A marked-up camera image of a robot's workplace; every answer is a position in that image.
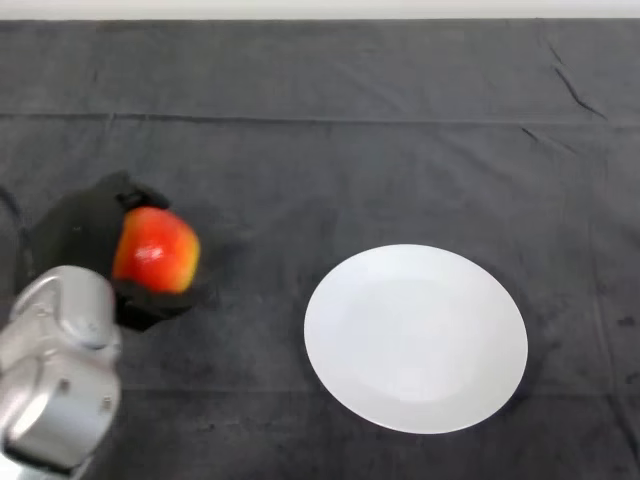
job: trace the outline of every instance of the cable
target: cable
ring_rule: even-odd
[[[16,232],[18,234],[18,252],[19,255],[22,255],[24,267],[27,272],[27,278],[30,281],[35,277],[35,268],[29,228],[27,227],[24,215],[22,215],[22,211],[20,210],[20,206],[18,205],[15,197],[2,185],[0,185],[0,201],[2,201],[5,207],[7,207],[7,210],[13,219],[13,223],[15,224]]]

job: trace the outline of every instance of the white wall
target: white wall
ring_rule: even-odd
[[[0,0],[0,19],[640,17],[640,0]]]

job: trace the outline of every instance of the tabletop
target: tabletop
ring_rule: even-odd
[[[125,332],[87,479],[640,478],[638,45],[622,20],[0,23],[28,214],[124,168],[203,248],[198,305]],[[7,271],[13,242],[2,221]],[[466,256],[522,313],[524,379],[479,425],[386,430],[311,369],[315,286],[394,243]]]

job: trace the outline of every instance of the apple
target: apple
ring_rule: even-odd
[[[128,212],[113,263],[113,278],[132,280],[153,292],[182,293],[198,266],[200,242],[193,229],[168,210]]]

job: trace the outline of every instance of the white plate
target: white plate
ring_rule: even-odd
[[[485,270],[455,253],[390,245],[334,268],[304,337],[327,390],[367,420],[444,433],[498,411],[522,379],[527,333]]]

